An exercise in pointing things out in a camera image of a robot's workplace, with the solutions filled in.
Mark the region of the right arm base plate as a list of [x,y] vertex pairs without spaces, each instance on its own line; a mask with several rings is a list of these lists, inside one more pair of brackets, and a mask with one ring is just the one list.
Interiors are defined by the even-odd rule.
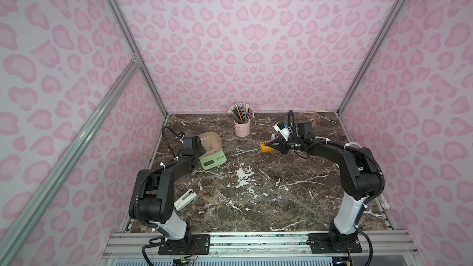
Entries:
[[338,235],[335,232],[310,233],[306,244],[313,254],[348,254],[362,253],[357,233]]

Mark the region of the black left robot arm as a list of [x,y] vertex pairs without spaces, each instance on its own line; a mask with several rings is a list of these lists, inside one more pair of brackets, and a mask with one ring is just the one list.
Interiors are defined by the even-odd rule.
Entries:
[[161,134],[172,160],[138,172],[128,214],[141,225],[159,231],[166,240],[179,241],[187,238],[188,230],[174,207],[175,182],[197,167],[206,150],[197,135],[177,133],[169,126],[164,126]]

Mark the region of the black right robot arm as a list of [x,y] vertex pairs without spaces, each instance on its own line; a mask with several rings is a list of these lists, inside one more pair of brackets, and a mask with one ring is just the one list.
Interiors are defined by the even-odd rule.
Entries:
[[357,233],[364,210],[385,187],[383,172],[371,150],[318,137],[312,123],[298,123],[293,111],[288,112],[287,122],[277,123],[273,128],[278,135],[267,143],[268,147],[283,155],[293,150],[317,156],[338,166],[344,196],[330,230],[342,236]]

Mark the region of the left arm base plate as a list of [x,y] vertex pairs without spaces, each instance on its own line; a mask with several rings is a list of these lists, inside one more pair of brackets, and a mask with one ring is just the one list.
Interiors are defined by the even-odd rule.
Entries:
[[191,256],[193,254],[208,255],[211,236],[207,234],[191,234],[182,240],[168,240],[159,248],[160,256]]

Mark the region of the orange power strip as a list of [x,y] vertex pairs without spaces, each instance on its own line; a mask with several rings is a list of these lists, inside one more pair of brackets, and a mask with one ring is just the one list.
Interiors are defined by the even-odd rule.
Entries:
[[275,150],[275,149],[273,149],[272,147],[268,146],[269,143],[270,143],[270,140],[264,141],[264,142],[261,142],[261,143],[260,143],[260,149],[261,149],[261,152],[262,152],[262,153],[270,152],[270,151],[274,151],[274,150]]

